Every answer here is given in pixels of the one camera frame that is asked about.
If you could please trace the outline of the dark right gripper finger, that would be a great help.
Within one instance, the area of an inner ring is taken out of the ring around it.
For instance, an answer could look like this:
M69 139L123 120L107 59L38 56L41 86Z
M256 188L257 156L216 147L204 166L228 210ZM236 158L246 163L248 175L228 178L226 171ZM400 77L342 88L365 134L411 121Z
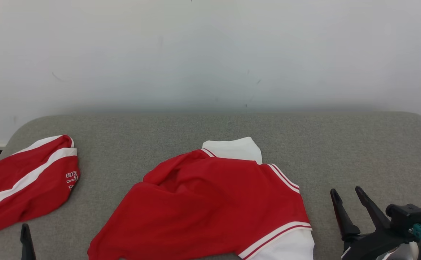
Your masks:
M330 196L336 216L336 221L339 227L340 234L343 241L353 241L360 235L360 229L353 224L347 211L343 207L342 198L339 196L336 189L332 188Z
M380 208L369 198L369 196L365 193L365 191L359 187L355 187L355 192L361 202L362 206L364 206L368 214L374 224L376 230L378 229L389 229L390 228L390 220L388 217L380 210Z

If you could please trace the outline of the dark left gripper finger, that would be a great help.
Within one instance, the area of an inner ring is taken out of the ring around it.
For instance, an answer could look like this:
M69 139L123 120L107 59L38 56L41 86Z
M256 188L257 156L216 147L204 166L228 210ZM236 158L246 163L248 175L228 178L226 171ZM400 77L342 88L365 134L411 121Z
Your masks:
M22 244L21 260L36 260L30 228L26 223L21 226L20 242Z

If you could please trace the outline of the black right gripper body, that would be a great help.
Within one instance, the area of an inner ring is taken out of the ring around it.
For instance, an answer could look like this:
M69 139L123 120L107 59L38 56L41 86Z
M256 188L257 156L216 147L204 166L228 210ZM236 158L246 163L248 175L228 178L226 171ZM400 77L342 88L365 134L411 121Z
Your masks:
M390 227L344 240L343 260L417 260L418 245L407 231Z

